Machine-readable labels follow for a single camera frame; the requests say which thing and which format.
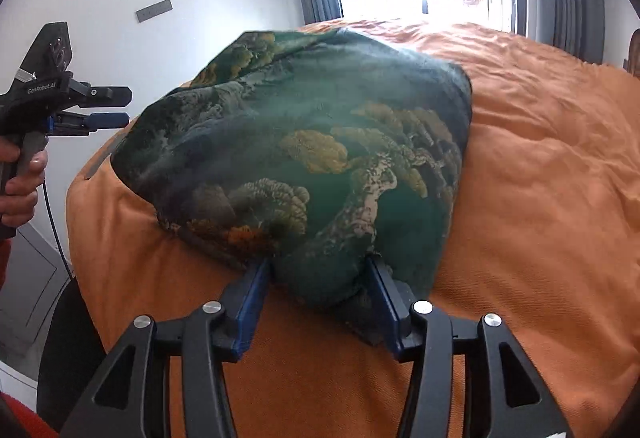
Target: metal bolt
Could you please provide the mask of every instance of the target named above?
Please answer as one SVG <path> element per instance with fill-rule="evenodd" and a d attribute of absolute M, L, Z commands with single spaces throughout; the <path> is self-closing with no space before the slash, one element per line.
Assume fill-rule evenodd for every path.
<path fill-rule="evenodd" d="M 222 310 L 222 304 L 220 304 L 218 301 L 209 301 L 208 303 L 204 303 L 202 305 L 202 310 L 205 313 L 218 313 L 220 310 Z"/>
<path fill-rule="evenodd" d="M 433 304 L 429 301 L 416 301 L 414 303 L 414 311 L 427 315 L 433 311 Z"/>
<path fill-rule="evenodd" d="M 488 326 L 493 326 L 494 328 L 500 326 L 502 324 L 502 319 L 499 315 L 495 313 L 488 313 L 484 316 L 484 322 Z"/>
<path fill-rule="evenodd" d="M 133 321 L 133 325 L 136 328 L 146 328 L 150 324 L 151 324 L 151 317 L 149 317 L 148 315 L 139 315 Z"/>

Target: orange bedsheet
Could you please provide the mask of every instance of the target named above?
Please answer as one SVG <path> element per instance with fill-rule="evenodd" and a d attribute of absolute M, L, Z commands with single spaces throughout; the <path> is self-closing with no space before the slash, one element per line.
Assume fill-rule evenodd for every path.
<path fill-rule="evenodd" d="M 343 25 L 469 74 L 474 117 L 431 300 L 457 316 L 499 313 L 576 437 L 600 436 L 640 373 L 640 81 L 474 25 L 337 20 L 308 30 Z M 163 232 L 108 161 L 71 185 L 67 223 L 107 348 L 136 315 L 186 315 L 235 277 Z M 409 372 L 276 289 L 251 350 L 225 367 L 239 435 L 260 438 L 394 436 Z M 451 436 L 460 436 L 460 373 Z M 179 368 L 172 383 L 181 436 Z"/>

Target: black cable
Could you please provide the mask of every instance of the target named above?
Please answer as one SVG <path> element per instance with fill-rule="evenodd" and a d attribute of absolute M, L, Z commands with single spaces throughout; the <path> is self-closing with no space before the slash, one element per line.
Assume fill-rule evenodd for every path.
<path fill-rule="evenodd" d="M 62 252 L 62 245 L 60 244 L 60 238 L 58 237 L 58 231 L 56 230 L 56 224 L 53 222 L 53 214 L 51 214 L 51 205 L 49 205 L 49 195 L 47 194 L 47 181 L 45 180 L 42 183 L 42 190 L 44 191 L 44 201 L 47 204 L 47 212 L 49 213 L 49 221 L 51 222 L 51 229 L 53 230 L 53 235 L 56 238 L 56 244 L 58 246 L 58 251 L 60 252 L 60 258 L 62 258 L 62 262 L 65 264 L 66 273 L 69 276 L 69 280 L 73 280 L 73 275 L 71 274 L 71 269 L 69 268 L 68 263 L 65 259 L 65 253 Z"/>

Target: green printed fabric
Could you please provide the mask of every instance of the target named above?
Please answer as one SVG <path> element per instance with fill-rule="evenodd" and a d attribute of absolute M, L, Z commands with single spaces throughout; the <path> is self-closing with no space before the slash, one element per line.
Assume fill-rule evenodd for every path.
<path fill-rule="evenodd" d="M 112 156 L 161 225 L 369 340 L 363 258 L 428 295 L 471 120 L 458 66 L 354 31 L 246 32 L 143 112 Z"/>

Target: red sleeve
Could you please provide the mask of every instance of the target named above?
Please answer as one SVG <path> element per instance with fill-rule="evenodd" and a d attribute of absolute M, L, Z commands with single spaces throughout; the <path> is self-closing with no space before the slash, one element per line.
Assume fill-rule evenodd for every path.
<path fill-rule="evenodd" d="M 6 273 L 6 264 L 11 254 L 11 240 L 0 241 L 0 288 L 4 284 L 4 275 Z"/>
<path fill-rule="evenodd" d="M 31 438 L 57 438 L 58 434 L 33 411 L 24 407 L 7 394 L 0 393 L 0 396 L 4 398 L 9 409 L 11 409 L 22 427 L 26 429 L 27 433 L 30 434 Z"/>

